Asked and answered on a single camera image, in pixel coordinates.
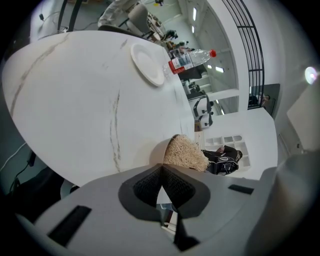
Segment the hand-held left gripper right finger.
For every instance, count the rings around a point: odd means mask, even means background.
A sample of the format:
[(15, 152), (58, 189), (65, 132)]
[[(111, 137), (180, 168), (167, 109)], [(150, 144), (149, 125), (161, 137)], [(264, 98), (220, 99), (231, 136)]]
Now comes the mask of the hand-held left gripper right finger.
[(178, 211), (175, 252), (260, 252), (260, 180), (162, 165), (162, 184)]

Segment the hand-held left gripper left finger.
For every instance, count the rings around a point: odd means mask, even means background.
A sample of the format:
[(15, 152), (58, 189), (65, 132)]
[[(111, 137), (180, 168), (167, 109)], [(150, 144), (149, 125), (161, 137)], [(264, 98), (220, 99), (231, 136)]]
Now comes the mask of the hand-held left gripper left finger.
[(127, 180), (143, 178), (159, 164), (134, 168), (88, 182), (48, 208), (35, 223), (16, 217), (31, 239), (49, 256), (174, 256), (177, 248), (161, 227), (156, 208), (144, 204), (132, 189), (124, 198), (144, 218), (121, 204), (119, 190)]

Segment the beige fluffy noodle ball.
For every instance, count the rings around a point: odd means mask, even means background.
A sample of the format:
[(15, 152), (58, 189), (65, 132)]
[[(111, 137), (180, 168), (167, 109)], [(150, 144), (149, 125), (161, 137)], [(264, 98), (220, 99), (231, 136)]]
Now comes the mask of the beige fluffy noodle ball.
[(198, 172), (204, 172), (210, 165), (209, 159), (199, 146), (183, 134), (178, 134), (170, 140), (165, 150), (163, 163)]

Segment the beige bowl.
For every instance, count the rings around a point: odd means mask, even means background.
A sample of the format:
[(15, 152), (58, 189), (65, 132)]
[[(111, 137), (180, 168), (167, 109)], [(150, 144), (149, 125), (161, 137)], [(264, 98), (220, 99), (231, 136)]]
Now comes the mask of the beige bowl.
[(149, 156), (149, 164), (150, 165), (162, 165), (164, 163), (164, 158), (166, 154), (166, 150), (169, 144), (178, 136), (175, 134), (170, 138), (167, 138), (161, 142), (159, 142), (154, 149), (151, 151)]

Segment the person's black trousers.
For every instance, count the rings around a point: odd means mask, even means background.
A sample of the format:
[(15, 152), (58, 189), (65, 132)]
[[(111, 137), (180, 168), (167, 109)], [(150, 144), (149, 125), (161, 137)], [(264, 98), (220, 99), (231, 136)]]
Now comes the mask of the person's black trousers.
[(50, 206), (62, 199), (61, 188), (66, 180), (49, 167), (28, 181), (18, 184), (8, 195), (14, 214), (34, 223)]

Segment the white and black robot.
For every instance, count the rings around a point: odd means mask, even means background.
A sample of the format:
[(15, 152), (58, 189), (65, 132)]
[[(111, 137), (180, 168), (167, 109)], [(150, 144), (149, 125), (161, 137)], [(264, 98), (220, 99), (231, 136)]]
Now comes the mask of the white and black robot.
[(194, 130), (200, 132), (203, 129), (209, 128), (213, 124), (212, 112), (198, 116), (194, 120)]
[(194, 118), (210, 114), (214, 106), (214, 102), (211, 101), (206, 94), (198, 98), (191, 99), (188, 103)]

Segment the black power adapter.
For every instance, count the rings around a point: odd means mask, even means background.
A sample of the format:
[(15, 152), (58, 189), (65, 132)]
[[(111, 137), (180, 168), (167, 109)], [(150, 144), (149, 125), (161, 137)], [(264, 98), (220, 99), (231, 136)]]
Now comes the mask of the black power adapter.
[(36, 157), (37, 157), (37, 155), (31, 150), (30, 154), (29, 154), (29, 157), (27, 159), (28, 166), (30, 166), (30, 167), (34, 166)]

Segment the white marble table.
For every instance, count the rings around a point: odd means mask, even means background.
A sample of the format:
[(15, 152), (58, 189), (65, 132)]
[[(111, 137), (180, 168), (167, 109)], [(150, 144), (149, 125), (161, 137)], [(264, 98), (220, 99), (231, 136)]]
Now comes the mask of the white marble table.
[(95, 30), (43, 38), (4, 65), (4, 99), (20, 135), (77, 186), (147, 165), (155, 146), (176, 134), (194, 137), (179, 77), (152, 85), (132, 60), (136, 44), (158, 64), (169, 61), (155, 43)]

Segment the black railing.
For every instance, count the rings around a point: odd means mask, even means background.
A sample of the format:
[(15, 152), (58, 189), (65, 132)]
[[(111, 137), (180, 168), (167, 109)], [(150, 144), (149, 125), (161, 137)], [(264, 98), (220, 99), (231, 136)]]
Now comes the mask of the black railing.
[(265, 89), (265, 63), (258, 30), (252, 15), (243, 0), (222, 0), (229, 11), (245, 51), (248, 68), (248, 109), (262, 107), (259, 95)]

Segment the clear bottle with red cap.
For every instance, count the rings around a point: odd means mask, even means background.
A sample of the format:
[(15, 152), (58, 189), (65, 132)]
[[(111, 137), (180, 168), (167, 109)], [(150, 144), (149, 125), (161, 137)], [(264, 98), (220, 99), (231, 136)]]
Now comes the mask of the clear bottle with red cap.
[(165, 75), (176, 75), (203, 65), (209, 59), (215, 58), (216, 56), (217, 52), (214, 49), (195, 49), (171, 59), (162, 69)]

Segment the white plate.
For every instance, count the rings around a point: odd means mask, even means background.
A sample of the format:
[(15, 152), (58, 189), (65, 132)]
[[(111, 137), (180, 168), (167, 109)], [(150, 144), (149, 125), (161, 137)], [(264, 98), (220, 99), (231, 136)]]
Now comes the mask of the white plate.
[(156, 87), (164, 85), (163, 68), (151, 51), (136, 43), (131, 46), (130, 54), (135, 66), (151, 84)]

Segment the round ceiling light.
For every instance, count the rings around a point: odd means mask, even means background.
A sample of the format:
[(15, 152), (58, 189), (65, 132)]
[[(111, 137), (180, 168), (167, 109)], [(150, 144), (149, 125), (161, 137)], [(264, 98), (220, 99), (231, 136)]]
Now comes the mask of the round ceiling light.
[(304, 71), (304, 77), (309, 85), (312, 85), (320, 76), (320, 71), (317, 71), (314, 67), (308, 66)]

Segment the grey shell chair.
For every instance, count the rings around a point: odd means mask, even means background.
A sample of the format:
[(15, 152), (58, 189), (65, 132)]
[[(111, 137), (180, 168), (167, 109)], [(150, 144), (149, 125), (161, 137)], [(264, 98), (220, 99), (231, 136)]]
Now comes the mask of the grey shell chair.
[(154, 31), (148, 25), (148, 10), (144, 4), (136, 4), (135, 7), (128, 13), (127, 19), (124, 20), (118, 27), (126, 25), (127, 30), (142, 38), (149, 39)]

